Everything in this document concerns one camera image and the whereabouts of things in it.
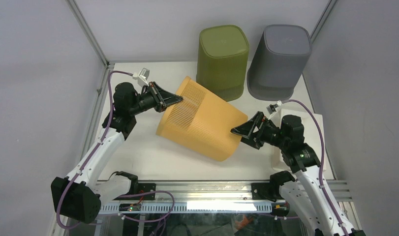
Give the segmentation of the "white perforated plastic basket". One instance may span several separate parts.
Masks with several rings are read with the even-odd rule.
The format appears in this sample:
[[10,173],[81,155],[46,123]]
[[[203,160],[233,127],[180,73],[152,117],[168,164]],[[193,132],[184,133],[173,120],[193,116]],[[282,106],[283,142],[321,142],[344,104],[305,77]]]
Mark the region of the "white perforated plastic basket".
[[[281,108],[280,111],[271,118],[271,121],[273,121],[276,126],[280,127],[281,119],[286,115],[294,115],[301,118],[302,125],[304,126],[305,143],[314,149],[319,160],[321,160],[321,142],[319,132],[310,114],[304,109],[296,110]],[[285,164],[279,149],[273,150],[272,167],[276,171],[289,170],[289,167]]]

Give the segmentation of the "grey mesh waste bin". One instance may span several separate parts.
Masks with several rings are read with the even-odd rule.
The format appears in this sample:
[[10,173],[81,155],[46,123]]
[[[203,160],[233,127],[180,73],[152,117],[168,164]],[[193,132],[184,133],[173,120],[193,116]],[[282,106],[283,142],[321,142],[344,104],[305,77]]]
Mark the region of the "grey mesh waste bin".
[[264,101],[291,98],[311,52],[312,43],[305,28],[265,27],[247,72],[250,95]]

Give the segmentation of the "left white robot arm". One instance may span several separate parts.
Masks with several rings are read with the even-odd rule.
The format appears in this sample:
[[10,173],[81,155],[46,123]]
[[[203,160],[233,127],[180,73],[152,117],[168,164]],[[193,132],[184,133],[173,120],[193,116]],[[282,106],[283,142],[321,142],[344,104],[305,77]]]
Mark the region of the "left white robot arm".
[[101,134],[78,165],[66,177],[56,177],[51,192],[56,218],[60,216],[92,223],[101,207],[112,200],[139,196],[138,177],[119,171],[109,180],[97,184],[98,178],[116,150],[126,141],[136,125],[136,116],[154,109],[164,112],[183,101],[183,97],[170,93],[149,82],[138,93],[132,83],[118,84],[111,93],[110,112],[105,118]]

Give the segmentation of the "green mesh waste bin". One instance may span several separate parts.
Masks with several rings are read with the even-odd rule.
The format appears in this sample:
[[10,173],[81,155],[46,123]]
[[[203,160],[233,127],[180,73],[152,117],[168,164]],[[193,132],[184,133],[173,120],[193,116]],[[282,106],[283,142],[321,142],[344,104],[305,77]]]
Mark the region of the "green mesh waste bin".
[[240,98],[249,54],[249,43],[236,25],[203,29],[199,34],[196,82],[225,101]]

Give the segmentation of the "yellow mesh waste bin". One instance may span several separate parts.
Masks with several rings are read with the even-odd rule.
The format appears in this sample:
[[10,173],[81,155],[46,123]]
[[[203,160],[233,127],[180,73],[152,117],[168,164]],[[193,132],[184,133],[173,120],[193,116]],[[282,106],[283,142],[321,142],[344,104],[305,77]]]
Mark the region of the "yellow mesh waste bin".
[[176,95],[183,100],[166,109],[156,134],[219,162],[232,156],[241,137],[231,129],[248,121],[247,115],[189,76]]

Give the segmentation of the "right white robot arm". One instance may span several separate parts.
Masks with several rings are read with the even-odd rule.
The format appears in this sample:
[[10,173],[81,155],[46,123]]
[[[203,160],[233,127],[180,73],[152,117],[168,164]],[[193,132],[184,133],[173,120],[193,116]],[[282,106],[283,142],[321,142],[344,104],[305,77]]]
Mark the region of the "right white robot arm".
[[327,182],[321,162],[313,148],[305,143],[301,118],[286,115],[277,127],[262,112],[231,129],[241,142],[255,149],[270,144],[280,149],[289,171],[270,176],[268,198],[284,199],[304,225],[317,236],[363,236],[339,208]]

